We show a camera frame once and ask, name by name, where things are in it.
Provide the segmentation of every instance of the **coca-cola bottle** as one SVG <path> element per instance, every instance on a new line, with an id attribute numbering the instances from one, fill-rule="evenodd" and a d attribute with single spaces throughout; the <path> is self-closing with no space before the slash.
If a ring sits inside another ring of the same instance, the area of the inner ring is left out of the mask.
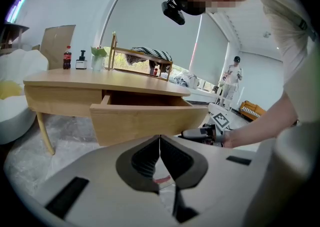
<path id="1" fill-rule="evenodd" d="M 66 51 L 63 54 L 63 69 L 68 70 L 71 68 L 71 46 L 66 47 Z"/>

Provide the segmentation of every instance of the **wooden table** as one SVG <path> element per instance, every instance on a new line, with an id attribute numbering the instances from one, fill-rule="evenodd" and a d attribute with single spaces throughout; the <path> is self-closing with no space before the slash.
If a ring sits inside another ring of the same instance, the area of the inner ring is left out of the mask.
<path id="1" fill-rule="evenodd" d="M 177 135 L 197 128 L 208 112 L 182 99 L 190 95 L 185 87 L 117 70 L 52 69 L 23 83 L 52 155 L 42 113 L 89 117 L 98 143 L 109 146 L 156 134 Z"/>

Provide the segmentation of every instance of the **table drawer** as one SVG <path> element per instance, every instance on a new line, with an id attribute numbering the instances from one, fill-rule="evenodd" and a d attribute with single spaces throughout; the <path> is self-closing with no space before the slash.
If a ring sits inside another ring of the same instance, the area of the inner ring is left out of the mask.
<path id="1" fill-rule="evenodd" d="M 178 135 L 198 128 L 208 108 L 192 106 L 181 97 L 113 92 L 90 114 L 101 146 L 110 146 L 152 135 Z"/>
<path id="2" fill-rule="evenodd" d="M 31 110 L 73 117 L 90 117 L 91 104 L 99 104 L 101 89 L 25 85 L 24 93 Z"/>

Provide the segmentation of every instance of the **hand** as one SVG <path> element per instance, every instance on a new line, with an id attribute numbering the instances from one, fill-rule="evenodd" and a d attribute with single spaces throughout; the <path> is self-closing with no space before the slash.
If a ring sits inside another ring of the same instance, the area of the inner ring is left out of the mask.
<path id="1" fill-rule="evenodd" d="M 232 139 L 232 131 L 225 131 L 222 137 L 223 147 L 225 148 L 233 148 L 233 139 Z"/>

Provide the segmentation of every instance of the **black headset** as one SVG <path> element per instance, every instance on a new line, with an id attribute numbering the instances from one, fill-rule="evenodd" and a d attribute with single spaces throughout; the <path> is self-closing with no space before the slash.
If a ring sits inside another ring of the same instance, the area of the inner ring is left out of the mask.
<path id="1" fill-rule="evenodd" d="M 206 11 L 204 3 L 188 0 L 168 0 L 161 6 L 163 13 L 179 25 L 184 25 L 186 22 L 182 11 L 192 16 L 199 16 Z"/>
<path id="2" fill-rule="evenodd" d="M 236 62 L 236 63 L 240 63 L 240 57 L 236 56 L 233 61 Z"/>

